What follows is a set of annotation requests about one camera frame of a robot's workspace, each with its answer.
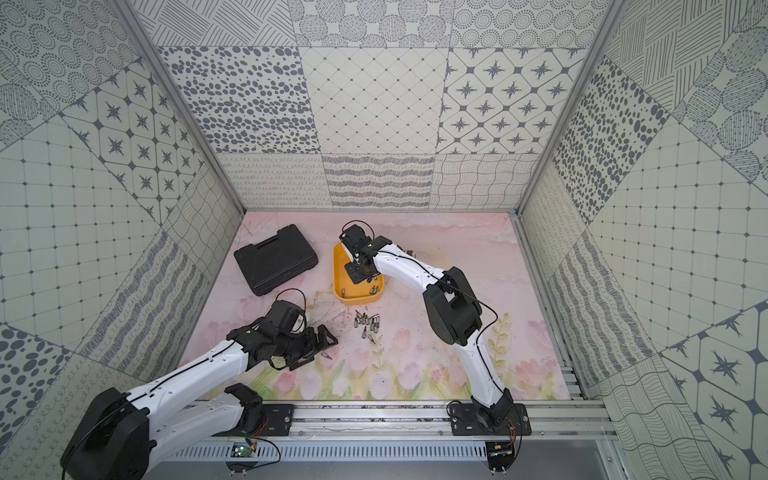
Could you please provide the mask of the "yellow plastic storage box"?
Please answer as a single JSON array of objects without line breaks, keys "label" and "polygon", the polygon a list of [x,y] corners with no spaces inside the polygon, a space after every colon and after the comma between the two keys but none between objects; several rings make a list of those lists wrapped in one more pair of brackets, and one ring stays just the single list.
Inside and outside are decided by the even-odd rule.
[{"label": "yellow plastic storage box", "polygon": [[341,243],[333,249],[333,291],[346,306],[357,306],[377,301],[383,292],[385,283],[382,276],[368,282],[354,284],[345,269],[349,258]]}]

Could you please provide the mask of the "pile of silver bits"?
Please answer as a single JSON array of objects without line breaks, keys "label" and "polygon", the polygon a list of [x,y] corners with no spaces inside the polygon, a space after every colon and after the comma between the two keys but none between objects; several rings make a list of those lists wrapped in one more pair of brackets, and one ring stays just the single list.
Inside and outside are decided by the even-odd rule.
[{"label": "pile of silver bits", "polygon": [[354,328],[362,328],[361,337],[376,344],[376,335],[380,331],[381,317],[379,314],[368,315],[365,312],[356,311],[353,320]]}]

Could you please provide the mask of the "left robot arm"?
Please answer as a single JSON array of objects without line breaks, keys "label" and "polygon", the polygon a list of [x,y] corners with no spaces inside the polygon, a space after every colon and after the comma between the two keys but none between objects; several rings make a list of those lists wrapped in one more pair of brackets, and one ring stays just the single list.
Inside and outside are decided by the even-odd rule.
[{"label": "left robot arm", "polygon": [[267,313],[231,330],[189,364],[122,392],[111,387],[88,406],[60,459],[71,479],[141,479],[162,461],[208,437],[233,433],[252,439],[283,435],[290,417],[271,413],[260,394],[237,377],[266,362],[296,370],[337,338],[311,327],[300,306],[275,301]]}]

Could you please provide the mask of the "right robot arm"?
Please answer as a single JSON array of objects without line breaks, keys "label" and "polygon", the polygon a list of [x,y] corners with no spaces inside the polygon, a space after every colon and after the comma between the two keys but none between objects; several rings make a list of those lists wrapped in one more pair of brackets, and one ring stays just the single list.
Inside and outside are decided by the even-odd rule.
[{"label": "right robot arm", "polygon": [[487,328],[481,315],[491,307],[476,297],[461,269],[424,264],[388,238],[367,234],[366,226],[362,221],[349,221],[339,236],[349,258],[345,270],[350,280],[359,284],[384,275],[421,294],[433,332],[457,351],[478,422],[488,430],[504,424],[515,403],[482,339]]}]

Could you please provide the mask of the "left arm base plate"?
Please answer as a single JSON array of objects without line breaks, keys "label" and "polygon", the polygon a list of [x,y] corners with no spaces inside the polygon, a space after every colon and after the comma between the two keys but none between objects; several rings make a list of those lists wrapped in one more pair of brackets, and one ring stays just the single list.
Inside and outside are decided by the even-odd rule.
[{"label": "left arm base plate", "polygon": [[287,437],[290,434],[294,404],[268,403],[245,409],[238,424],[215,437]]}]

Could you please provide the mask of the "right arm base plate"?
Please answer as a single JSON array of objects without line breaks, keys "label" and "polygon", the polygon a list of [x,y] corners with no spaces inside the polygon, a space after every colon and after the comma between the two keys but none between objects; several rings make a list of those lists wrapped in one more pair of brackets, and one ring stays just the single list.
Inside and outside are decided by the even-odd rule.
[{"label": "right arm base plate", "polygon": [[525,405],[520,403],[486,408],[476,403],[452,401],[446,406],[451,432],[456,437],[530,436],[532,427]]}]

